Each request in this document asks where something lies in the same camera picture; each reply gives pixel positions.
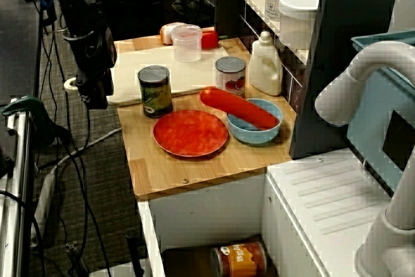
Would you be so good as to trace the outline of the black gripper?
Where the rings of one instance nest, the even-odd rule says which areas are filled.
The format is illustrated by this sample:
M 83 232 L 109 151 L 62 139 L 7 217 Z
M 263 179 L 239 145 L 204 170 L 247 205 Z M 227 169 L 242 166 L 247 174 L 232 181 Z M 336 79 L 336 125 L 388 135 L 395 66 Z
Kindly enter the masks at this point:
M 113 95 L 111 68 L 117 60 L 117 52 L 111 32 L 89 32 L 72 36 L 64 32 L 78 67 L 75 86 L 81 101 L 88 109 L 105 109 L 107 96 Z

